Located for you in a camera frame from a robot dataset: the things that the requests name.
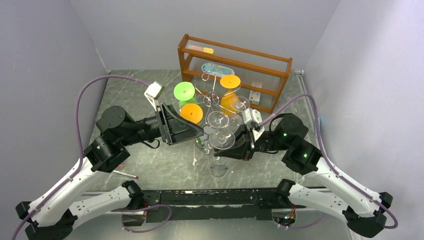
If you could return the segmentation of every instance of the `wooden shelf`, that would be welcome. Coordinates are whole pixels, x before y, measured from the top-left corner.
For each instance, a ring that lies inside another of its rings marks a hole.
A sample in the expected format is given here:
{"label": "wooden shelf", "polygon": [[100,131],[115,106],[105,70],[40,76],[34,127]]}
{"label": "wooden shelf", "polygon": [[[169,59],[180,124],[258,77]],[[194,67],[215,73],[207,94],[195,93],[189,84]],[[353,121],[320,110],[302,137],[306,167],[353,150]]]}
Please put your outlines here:
{"label": "wooden shelf", "polygon": [[[188,49],[188,45],[213,49],[213,54]],[[273,96],[272,106],[251,104],[254,109],[272,113],[290,75],[292,58],[284,58],[241,47],[189,36],[178,44],[178,58],[182,80],[191,82],[201,77],[202,65],[214,63],[234,70],[241,79],[241,88]]]}

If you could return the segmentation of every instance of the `gray marble table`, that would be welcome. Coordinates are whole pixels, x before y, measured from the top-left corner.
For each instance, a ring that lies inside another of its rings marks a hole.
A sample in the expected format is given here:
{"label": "gray marble table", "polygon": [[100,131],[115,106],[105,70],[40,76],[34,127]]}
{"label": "gray marble table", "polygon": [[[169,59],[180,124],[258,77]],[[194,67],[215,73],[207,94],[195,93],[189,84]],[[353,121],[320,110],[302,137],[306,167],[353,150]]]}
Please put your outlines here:
{"label": "gray marble table", "polygon": [[[165,86],[159,102],[174,105],[175,109],[178,109],[178,100],[175,99],[173,92],[174,87],[181,82],[179,70],[115,70],[112,74],[131,76],[151,83],[159,82]],[[110,78],[96,119],[99,119],[105,109],[113,105],[123,107],[135,120],[153,116],[154,109],[143,95],[145,90],[146,87],[142,84]],[[278,100],[277,108],[300,93],[299,82],[291,75]],[[249,96],[249,92],[245,89],[237,94]],[[270,97],[261,95],[260,104],[269,104],[270,101]],[[303,100],[291,104],[284,113],[296,114],[309,129],[312,129]],[[268,113],[262,113],[262,118],[267,116]],[[99,135],[100,131],[94,127],[90,142]],[[305,139],[316,145],[313,131],[310,130]],[[227,173],[223,177],[214,177],[210,173],[207,155],[200,152],[193,141],[172,146],[161,142],[158,149],[150,149],[143,144],[126,148],[131,156],[123,162],[124,167],[118,167],[116,170],[139,176],[136,182],[144,190],[269,188],[276,187],[283,178],[306,187],[321,186],[317,182],[302,179],[301,175],[288,169],[281,162],[285,151],[280,151],[278,154],[257,152],[250,161],[232,159],[228,164]],[[129,178],[125,176],[110,174],[107,178],[97,181],[88,191],[110,191],[127,180]]]}

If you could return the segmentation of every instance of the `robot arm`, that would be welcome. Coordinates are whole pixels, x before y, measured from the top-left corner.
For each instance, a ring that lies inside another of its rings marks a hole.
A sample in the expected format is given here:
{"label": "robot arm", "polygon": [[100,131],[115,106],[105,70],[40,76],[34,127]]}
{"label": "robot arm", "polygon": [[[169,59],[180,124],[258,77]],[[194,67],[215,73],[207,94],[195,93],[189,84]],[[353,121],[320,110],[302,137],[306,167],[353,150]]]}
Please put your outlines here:
{"label": "robot arm", "polygon": [[[164,104],[156,106],[155,116],[140,121],[134,121],[122,107],[111,106],[103,112],[96,125],[101,136],[84,150],[85,157],[79,173],[70,177],[79,166],[77,162],[44,195],[35,201],[21,202],[16,206],[20,219],[24,219],[33,210],[37,211],[37,214],[28,219],[30,225],[25,229],[28,239],[61,240],[79,225],[109,211],[141,209],[145,202],[144,194],[134,181],[126,181],[122,186],[90,199],[76,200],[92,183],[111,174],[130,156],[125,146],[143,143],[152,147],[148,143],[159,137],[168,145],[173,145],[204,134],[197,125],[181,118],[171,105]],[[44,197],[66,179],[69,181],[37,210]]]}
{"label": "robot arm", "polygon": [[[372,238],[381,232],[385,228],[387,218],[383,215],[385,210],[377,203],[389,208],[393,197],[387,192],[378,193],[366,188],[331,161],[330,167],[321,151],[304,140],[308,128],[297,116],[283,113],[273,120],[278,118],[281,118],[281,121],[275,129],[271,130],[270,127],[265,131],[264,127],[260,126],[260,113],[252,109],[246,110],[243,113],[246,125],[238,129],[234,147],[217,150],[214,155],[247,161],[255,152],[274,154],[277,151],[286,151],[281,161],[289,169],[321,183],[332,193],[322,193],[283,179],[276,188],[275,195],[285,206],[302,205],[330,214],[347,223],[352,231],[364,237]],[[372,199],[364,196],[358,189]]]}

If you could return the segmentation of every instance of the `orange disc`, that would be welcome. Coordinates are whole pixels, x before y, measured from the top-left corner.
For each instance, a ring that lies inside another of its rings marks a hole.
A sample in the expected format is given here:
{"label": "orange disc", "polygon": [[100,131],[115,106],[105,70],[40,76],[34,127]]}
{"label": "orange disc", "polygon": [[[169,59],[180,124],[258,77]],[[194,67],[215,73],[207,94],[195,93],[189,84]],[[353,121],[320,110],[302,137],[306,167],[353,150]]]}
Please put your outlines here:
{"label": "orange disc", "polygon": [[240,85],[242,81],[236,75],[225,75],[221,77],[221,80],[219,82],[221,83],[221,86],[226,89],[235,89]]}
{"label": "orange disc", "polygon": [[185,120],[198,124],[203,118],[203,110],[195,103],[188,103],[182,106],[179,115]]}

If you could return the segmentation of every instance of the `pen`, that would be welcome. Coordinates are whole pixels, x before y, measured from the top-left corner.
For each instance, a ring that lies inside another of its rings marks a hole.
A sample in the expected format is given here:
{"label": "pen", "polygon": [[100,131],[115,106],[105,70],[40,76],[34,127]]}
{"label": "pen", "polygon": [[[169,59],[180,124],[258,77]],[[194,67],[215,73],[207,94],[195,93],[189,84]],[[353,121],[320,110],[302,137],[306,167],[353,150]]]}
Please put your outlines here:
{"label": "pen", "polygon": [[126,172],[121,172],[121,171],[117,171],[117,170],[113,170],[112,172],[116,173],[116,174],[120,174],[120,175],[125,176],[125,177],[132,178],[132,179],[139,179],[139,176],[132,175],[132,174],[129,174],[129,173],[126,173]]}

